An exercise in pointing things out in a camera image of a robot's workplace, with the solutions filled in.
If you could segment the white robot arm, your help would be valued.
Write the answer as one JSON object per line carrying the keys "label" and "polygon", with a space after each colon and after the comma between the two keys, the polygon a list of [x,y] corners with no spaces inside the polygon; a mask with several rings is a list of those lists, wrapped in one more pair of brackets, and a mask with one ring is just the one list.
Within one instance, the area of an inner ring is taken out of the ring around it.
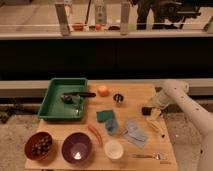
{"label": "white robot arm", "polygon": [[179,106],[203,137],[197,171],[213,171],[213,115],[191,99],[188,91],[187,82],[167,79],[150,103],[158,109],[165,109],[172,102]]}

